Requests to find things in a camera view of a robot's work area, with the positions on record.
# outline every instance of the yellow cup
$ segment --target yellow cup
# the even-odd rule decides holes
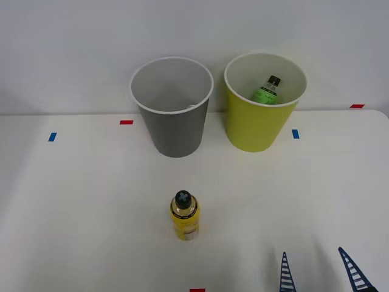
[[[271,75],[281,79],[276,104],[249,100]],[[228,87],[227,135],[236,148],[248,152],[263,151],[273,144],[307,86],[295,63],[258,52],[234,58],[225,68],[224,80]]]

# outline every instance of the paper cup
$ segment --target paper cup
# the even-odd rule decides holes
[[[129,88],[159,152],[183,157],[200,146],[213,90],[204,65],[183,57],[160,58],[139,68]]]
[[[251,101],[255,90],[271,75],[281,79],[276,104]],[[234,58],[224,71],[224,80],[228,93],[227,135],[236,148],[248,152],[263,151],[273,144],[307,86],[303,71],[295,63],[258,52]]]

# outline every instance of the blue striped pattern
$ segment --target blue striped pattern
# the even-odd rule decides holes
[[[280,292],[296,292],[285,252],[282,255]]]
[[[366,289],[370,290],[369,288],[373,288],[372,284],[370,284],[369,280],[354,263],[352,258],[345,252],[345,250],[343,248],[339,248],[338,250],[342,256],[343,263],[345,264],[347,275],[353,291],[358,292]]]

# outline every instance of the bottle cap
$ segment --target bottle cap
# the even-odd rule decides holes
[[[188,209],[192,204],[192,196],[186,190],[180,190],[175,200],[177,207],[180,209]]]
[[[271,75],[269,78],[269,83],[273,84],[274,86],[278,86],[280,84],[281,79],[279,79],[276,76]]]

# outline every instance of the blue tape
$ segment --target blue tape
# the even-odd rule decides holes
[[[293,138],[294,139],[299,139],[300,136],[298,135],[298,131],[297,130],[292,130],[292,134],[293,134]]]
[[[49,138],[49,142],[54,142],[56,136],[57,136],[57,133],[51,133],[50,138]]]

